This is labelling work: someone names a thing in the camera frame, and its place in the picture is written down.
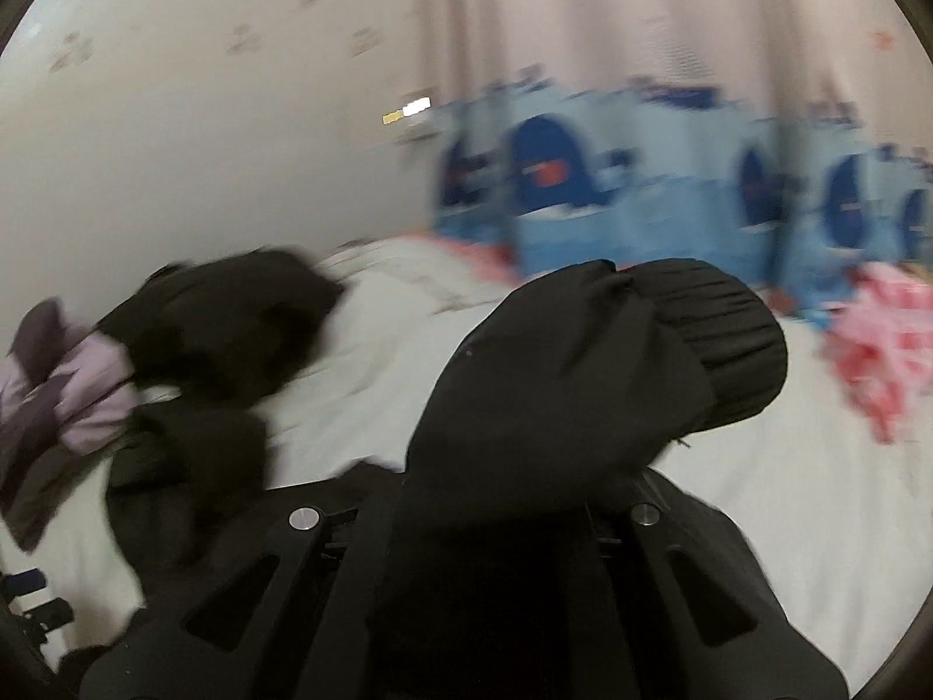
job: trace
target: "curtain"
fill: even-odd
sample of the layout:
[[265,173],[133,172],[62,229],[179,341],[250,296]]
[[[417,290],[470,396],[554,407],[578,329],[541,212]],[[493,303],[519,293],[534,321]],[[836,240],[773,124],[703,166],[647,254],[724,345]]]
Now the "curtain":
[[928,252],[933,69],[893,0],[422,0],[437,229],[535,274],[709,260],[801,307]]

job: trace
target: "metal screw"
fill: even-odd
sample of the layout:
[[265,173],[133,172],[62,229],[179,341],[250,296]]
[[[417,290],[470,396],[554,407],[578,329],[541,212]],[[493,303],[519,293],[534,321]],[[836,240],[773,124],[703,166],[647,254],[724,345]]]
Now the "metal screw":
[[316,512],[313,507],[299,507],[297,510],[293,510],[291,515],[288,516],[288,523],[293,529],[297,529],[300,532],[314,529],[320,520],[321,514]]
[[632,508],[632,520],[638,526],[654,526],[661,521],[661,512],[651,503],[638,503]]

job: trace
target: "lavender fabric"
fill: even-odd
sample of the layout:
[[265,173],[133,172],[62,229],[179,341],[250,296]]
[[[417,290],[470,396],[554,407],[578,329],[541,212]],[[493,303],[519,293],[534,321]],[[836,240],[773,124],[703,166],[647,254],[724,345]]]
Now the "lavender fabric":
[[120,434],[137,405],[132,365],[101,332],[68,324],[57,299],[20,323],[0,363],[0,513],[25,551],[71,481]]

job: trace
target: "white wall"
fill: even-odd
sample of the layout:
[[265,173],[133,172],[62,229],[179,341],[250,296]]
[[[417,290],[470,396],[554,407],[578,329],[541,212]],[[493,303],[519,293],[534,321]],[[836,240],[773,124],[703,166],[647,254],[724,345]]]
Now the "white wall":
[[418,88],[416,4],[36,0],[0,57],[0,345],[171,260],[426,226],[437,152],[381,125]]

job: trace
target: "bed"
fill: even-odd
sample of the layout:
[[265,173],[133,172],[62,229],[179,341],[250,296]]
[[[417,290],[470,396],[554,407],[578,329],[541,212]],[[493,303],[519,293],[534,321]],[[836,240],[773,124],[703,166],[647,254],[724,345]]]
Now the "bed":
[[[352,287],[325,352],[259,409],[274,432],[272,486],[328,478],[360,458],[404,467],[409,436],[451,353],[512,288],[440,243],[401,238],[324,263]],[[782,321],[790,376],[745,423],[672,445],[656,468],[743,528],[787,616],[855,694],[911,626],[933,583],[933,413],[883,447],[843,400],[810,325]],[[3,568],[39,566],[76,622],[45,654],[109,641],[142,605],[104,511],[106,461],[32,555],[3,530]],[[42,593],[43,599],[48,593]]]

